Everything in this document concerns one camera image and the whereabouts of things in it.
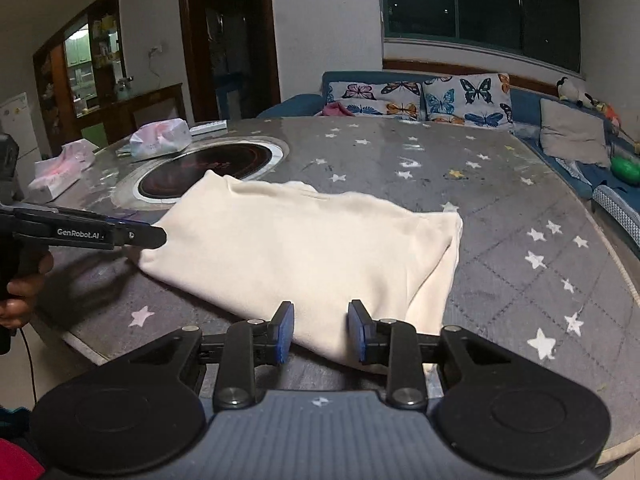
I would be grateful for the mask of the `person left hand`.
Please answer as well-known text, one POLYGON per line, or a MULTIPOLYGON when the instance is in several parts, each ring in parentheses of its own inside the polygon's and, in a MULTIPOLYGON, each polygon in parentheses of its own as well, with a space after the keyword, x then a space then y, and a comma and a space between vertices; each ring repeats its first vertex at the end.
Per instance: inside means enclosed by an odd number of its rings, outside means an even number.
POLYGON ((27 325, 35 312, 38 294, 46 282, 46 275, 53 269, 54 259, 50 252, 41 258, 38 272, 17 278, 6 285, 7 300, 1 301, 1 325, 8 330, 18 330, 27 325))

